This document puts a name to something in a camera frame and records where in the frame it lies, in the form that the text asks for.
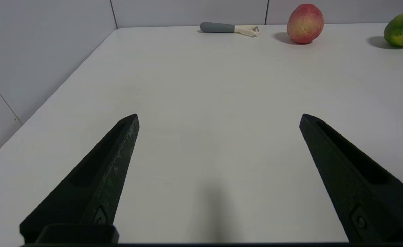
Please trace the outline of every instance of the screw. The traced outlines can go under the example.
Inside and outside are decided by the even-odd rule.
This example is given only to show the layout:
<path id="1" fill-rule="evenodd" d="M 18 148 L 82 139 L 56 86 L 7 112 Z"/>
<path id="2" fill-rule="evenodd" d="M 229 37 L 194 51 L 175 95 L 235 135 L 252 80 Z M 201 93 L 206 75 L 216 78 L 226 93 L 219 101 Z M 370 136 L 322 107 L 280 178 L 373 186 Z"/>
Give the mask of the screw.
<path id="1" fill-rule="evenodd" d="M 361 216 L 359 216 L 359 217 L 357 218 L 357 225 L 358 225 L 360 228 L 366 228 L 366 222 L 365 222 L 365 220 L 364 220 Z"/>

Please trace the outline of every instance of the white table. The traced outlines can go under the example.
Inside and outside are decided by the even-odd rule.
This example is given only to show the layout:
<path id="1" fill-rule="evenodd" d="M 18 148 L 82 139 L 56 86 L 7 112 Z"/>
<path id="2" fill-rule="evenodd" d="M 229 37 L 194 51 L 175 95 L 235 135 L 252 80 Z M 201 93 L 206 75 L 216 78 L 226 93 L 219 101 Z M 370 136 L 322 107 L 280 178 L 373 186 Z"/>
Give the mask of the white table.
<path id="1" fill-rule="evenodd" d="M 325 25 L 307 45 L 285 25 L 116 30 L 1 148 L 0 246 L 22 243 L 19 223 L 132 113 L 120 242 L 347 241 L 299 120 L 403 182 L 403 49 L 381 48 L 384 27 Z"/>

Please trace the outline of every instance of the gray peeler handle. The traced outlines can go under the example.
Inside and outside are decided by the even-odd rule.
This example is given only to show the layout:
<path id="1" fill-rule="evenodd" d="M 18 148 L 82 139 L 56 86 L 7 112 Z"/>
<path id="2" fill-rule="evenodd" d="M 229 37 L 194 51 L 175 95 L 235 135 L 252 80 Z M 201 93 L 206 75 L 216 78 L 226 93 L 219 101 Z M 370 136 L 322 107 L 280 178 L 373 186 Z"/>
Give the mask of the gray peeler handle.
<path id="1" fill-rule="evenodd" d="M 215 22 L 202 22 L 200 29 L 207 33 L 234 33 L 235 25 L 215 23 Z"/>

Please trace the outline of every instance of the tile grout line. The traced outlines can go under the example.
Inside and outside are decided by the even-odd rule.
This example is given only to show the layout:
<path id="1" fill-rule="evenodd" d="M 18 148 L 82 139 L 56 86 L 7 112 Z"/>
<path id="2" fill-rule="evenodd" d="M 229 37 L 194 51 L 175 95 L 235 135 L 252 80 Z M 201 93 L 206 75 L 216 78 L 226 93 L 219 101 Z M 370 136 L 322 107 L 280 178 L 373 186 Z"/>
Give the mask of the tile grout line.
<path id="1" fill-rule="evenodd" d="M 119 29 L 119 28 L 118 28 L 118 22 L 116 21 L 115 10 L 113 9 L 112 0 L 109 0 L 109 1 L 110 1 L 110 6 L 112 7 L 113 19 L 115 19 L 116 29 Z"/>
<path id="2" fill-rule="evenodd" d="M 264 19 L 264 25 L 267 25 L 267 15 L 269 14 L 269 3 L 270 0 L 267 0 L 266 18 Z"/>
<path id="3" fill-rule="evenodd" d="M 10 107 L 10 105 L 8 104 L 8 102 L 5 100 L 5 98 L 0 94 L 0 97 L 2 98 L 2 100 L 5 102 L 5 104 L 8 106 L 8 108 L 11 110 L 12 114 L 14 114 L 15 118 L 18 120 L 18 122 L 23 125 L 23 123 L 20 121 L 20 119 L 18 118 L 17 114 L 15 114 L 15 112 L 12 110 L 12 108 Z"/>

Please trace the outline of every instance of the table surface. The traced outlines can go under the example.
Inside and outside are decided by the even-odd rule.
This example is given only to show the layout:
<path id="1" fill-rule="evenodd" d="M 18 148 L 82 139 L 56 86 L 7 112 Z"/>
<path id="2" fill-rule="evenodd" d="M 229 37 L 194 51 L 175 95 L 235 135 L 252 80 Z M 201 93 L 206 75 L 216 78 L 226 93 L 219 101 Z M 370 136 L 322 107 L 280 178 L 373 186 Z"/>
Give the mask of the table surface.
<path id="1" fill-rule="evenodd" d="M 291 44 L 198 27 L 114 31 L 0 150 L 0 246 L 119 119 L 140 132 L 120 242 L 347 241 L 299 131 L 320 117 L 403 182 L 403 49 L 385 24 Z"/>

